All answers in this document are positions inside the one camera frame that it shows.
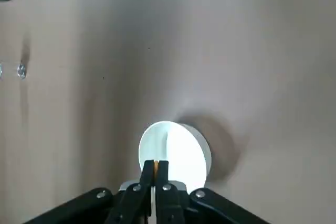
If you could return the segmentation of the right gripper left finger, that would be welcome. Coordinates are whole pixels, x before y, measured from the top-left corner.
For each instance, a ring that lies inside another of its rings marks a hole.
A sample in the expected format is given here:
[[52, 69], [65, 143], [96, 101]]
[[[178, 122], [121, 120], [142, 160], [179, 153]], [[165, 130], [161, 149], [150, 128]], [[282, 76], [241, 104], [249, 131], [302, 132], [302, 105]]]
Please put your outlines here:
[[145, 161], [140, 180], [113, 194], [104, 187], [90, 190], [27, 223], [136, 223], [150, 215], [155, 161]]

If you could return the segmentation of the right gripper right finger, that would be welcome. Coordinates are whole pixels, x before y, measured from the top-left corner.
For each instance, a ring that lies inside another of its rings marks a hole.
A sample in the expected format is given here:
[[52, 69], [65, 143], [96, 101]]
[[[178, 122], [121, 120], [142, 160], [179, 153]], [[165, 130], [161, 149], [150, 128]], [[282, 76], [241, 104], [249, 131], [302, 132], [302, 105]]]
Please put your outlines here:
[[157, 223], [267, 223], [208, 188], [190, 194], [168, 180], [169, 163], [155, 163]]

